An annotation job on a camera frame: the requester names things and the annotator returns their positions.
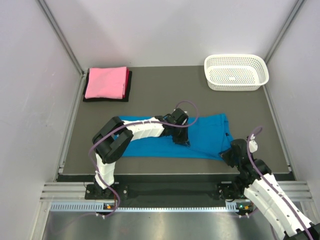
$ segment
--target cable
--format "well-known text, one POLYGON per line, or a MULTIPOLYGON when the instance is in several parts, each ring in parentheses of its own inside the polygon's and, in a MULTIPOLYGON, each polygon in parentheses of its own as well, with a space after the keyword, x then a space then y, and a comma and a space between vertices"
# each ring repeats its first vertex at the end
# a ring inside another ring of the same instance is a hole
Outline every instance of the cable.
POLYGON ((89 156, 89 158, 90 158, 90 160, 91 160, 91 162, 92 162, 95 170, 97 171, 97 175, 98 175, 100 181, 101 181, 108 189, 110 189, 110 190, 113 192, 113 194, 116 196, 116 198, 117 198, 117 200, 118 200, 117 205, 113 208, 112 212, 110 212, 110 214, 107 215, 108 217, 111 216, 111 215, 113 215, 113 214, 115 213, 115 211, 117 210, 117 208, 120 206, 121 199, 120 199, 120 196, 118 195, 118 193, 117 193, 112 187, 110 187, 110 186, 102 179, 102 177, 101 177, 101 175, 100 175, 100 173, 99 173, 99 168, 98 168, 95 160, 92 158, 92 152, 93 152, 93 151, 96 149, 96 147, 97 147, 100 143, 102 143, 104 140, 106 140, 107 138, 109 138, 111 135, 115 134, 115 133, 118 132, 119 130, 124 129, 124 128, 128 127, 128 126, 140 125, 140 124, 162 124, 162 125, 167 125, 167 126, 177 127, 177 128, 188 128, 188 127, 192 126, 193 124, 196 123, 196 121, 197 121, 198 118, 199 118, 199 110, 198 110, 197 106, 196 106, 192 101, 188 101, 188 100, 183 100, 183 101, 179 102, 179 103, 175 106, 175 108, 178 108, 182 103, 189 103, 189 104, 191 104, 191 105, 194 107, 195 111, 196 111, 196 117, 195 117, 194 121, 193 121, 192 123, 190 123, 190 124, 187 124, 187 125, 175 125, 175 124, 171 124, 171 123, 167 123, 167 122, 162 122, 162 121, 144 121, 144 120, 135 121, 135 122, 131 122, 131 123, 124 124, 124 125, 116 128, 116 129, 112 130, 112 131, 109 132, 107 135, 105 135, 103 138, 101 138, 99 141, 97 141, 97 142, 90 148, 89 153, 88 153, 88 156, 89 156))
POLYGON ((274 227, 271 224, 270 224, 270 228, 271 228, 271 233, 272 233, 273 239, 274 240, 278 240, 277 236, 276 236, 276 233, 275 233, 275 230, 274 230, 274 227))
POLYGON ((250 153, 250 148, 249 148, 249 144, 250 144, 250 139, 251 137, 257 136, 259 133, 261 133, 263 130, 262 126, 258 126, 256 127, 251 134, 249 135, 247 141, 246 141, 246 152, 247 155, 249 157, 250 163, 253 166, 254 170, 259 174, 259 176, 266 182, 266 184, 273 190, 275 191, 276 194, 279 195, 279 197, 286 203, 286 205, 290 208, 290 210, 293 212, 294 216, 296 217, 296 219, 299 221, 299 223, 301 224, 301 226, 303 227, 305 233, 307 234, 309 240, 314 240, 314 238, 312 237, 310 231, 308 230, 308 228, 306 227, 306 225, 304 224, 304 222, 302 221, 302 219, 300 218, 300 216, 296 213, 295 209, 291 206, 290 202, 281 194, 279 194, 279 191, 272 186, 272 184, 265 178, 265 176, 260 172, 260 170, 257 168, 257 166, 255 165, 254 160, 251 157, 251 153, 250 153))
MULTIPOLYGON (((120 199, 120 196, 118 195, 118 193, 112 188, 110 187, 101 177, 100 175, 100 172, 99 172, 99 168, 95 162, 95 160, 92 158, 92 152, 96 149, 96 147, 102 143, 104 140, 106 140, 107 138, 109 138, 112 134, 115 134, 116 132, 118 132, 119 130, 125 128, 125 127, 128 127, 128 126, 132 126, 132 125, 140 125, 140 124, 162 124, 162 125, 167 125, 167 126, 171 126, 171 127, 177 127, 177 128, 188 128, 190 126, 192 126, 193 124, 195 124, 199 118, 199 110, 197 108, 197 106, 192 102, 192 101, 189 101, 189 100, 183 100, 183 101, 180 101, 176 106, 175 108, 178 108, 181 104, 183 103, 188 103, 188 104, 191 104, 195 111, 196 111, 196 116, 195 116, 195 119, 192 123, 190 124, 187 124, 187 125, 175 125, 175 124, 171 124, 171 123, 167 123, 167 122, 162 122, 162 121, 145 121, 145 120, 140 120, 140 121, 136 121, 136 122, 131 122, 131 123, 128 123, 128 124, 124 124, 116 129, 114 129, 113 131, 109 132, 106 136, 104 136, 102 139, 100 139, 99 141, 97 141, 89 150, 89 153, 88 153, 88 156, 89 156, 89 159, 91 160, 95 170, 96 170, 96 173, 99 177, 99 179, 101 180, 101 182, 108 188, 110 189, 113 194, 115 195, 116 199, 117 199, 117 205, 112 209, 112 211, 108 214, 108 215, 105 215, 105 217, 110 217, 112 216, 116 210, 118 209, 118 207, 120 206, 120 203, 121 203, 121 199, 120 199)), ((53 223, 52 223, 52 220, 50 220, 50 231, 52 234, 54 235, 58 235, 60 233, 62 233, 63 231, 65 231, 71 224, 73 224, 74 222, 76 222, 77 220, 79 220, 80 218, 82 217, 85 217, 85 216, 89 216, 89 215, 96 215, 96 213, 94 212, 89 212, 89 213, 85 213, 85 214, 82 214, 80 216, 78 216, 77 218, 75 218, 74 220, 72 220, 71 222, 69 222, 63 229, 59 230, 59 231, 54 231, 53 229, 53 223)))

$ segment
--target blue cloth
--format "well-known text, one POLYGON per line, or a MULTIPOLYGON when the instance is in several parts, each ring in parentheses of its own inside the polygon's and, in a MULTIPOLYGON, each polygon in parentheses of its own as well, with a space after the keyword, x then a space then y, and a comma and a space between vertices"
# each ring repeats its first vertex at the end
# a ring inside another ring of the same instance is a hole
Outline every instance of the blue cloth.
MULTIPOLYGON (((121 120, 138 121, 148 116, 121 116, 121 120)), ((194 121, 189 117, 188 123, 194 121)), ((219 153, 230 148, 233 137, 227 116, 223 114, 199 117, 188 128, 190 146, 175 144, 172 136, 147 137, 130 142, 123 157, 196 158, 222 160, 219 153)))

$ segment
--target white basket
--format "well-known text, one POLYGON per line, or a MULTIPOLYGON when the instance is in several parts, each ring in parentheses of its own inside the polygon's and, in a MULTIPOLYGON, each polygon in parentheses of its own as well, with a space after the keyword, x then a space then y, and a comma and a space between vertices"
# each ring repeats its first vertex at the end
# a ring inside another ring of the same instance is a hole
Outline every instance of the white basket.
POLYGON ((216 91, 254 91, 269 81, 264 60, 252 54, 216 54, 204 61, 209 87, 216 91))

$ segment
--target gray table surface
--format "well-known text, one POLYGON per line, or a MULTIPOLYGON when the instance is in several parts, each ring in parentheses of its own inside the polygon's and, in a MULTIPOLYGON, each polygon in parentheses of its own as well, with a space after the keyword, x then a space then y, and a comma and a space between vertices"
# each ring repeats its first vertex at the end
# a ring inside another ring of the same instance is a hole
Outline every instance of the gray table surface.
MULTIPOLYGON (((114 116, 155 116, 171 113, 181 100, 193 101, 201 116, 226 113, 234 138, 246 138, 257 126, 254 154, 275 173, 288 167, 262 87, 257 91, 224 92, 208 87, 203 66, 132 67, 129 102, 80 102, 63 169, 66 175, 94 174, 88 158, 93 136, 114 116)), ((192 117, 192 106, 183 110, 192 117)), ((223 161, 195 158, 122 157, 115 174, 225 174, 235 173, 223 161)))

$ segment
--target folded pink cloth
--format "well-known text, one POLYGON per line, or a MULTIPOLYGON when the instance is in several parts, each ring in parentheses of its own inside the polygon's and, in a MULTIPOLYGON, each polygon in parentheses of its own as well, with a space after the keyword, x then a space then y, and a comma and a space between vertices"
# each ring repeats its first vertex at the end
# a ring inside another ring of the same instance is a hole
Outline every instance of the folded pink cloth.
POLYGON ((90 68, 84 97, 122 99, 126 91, 127 67, 90 68))

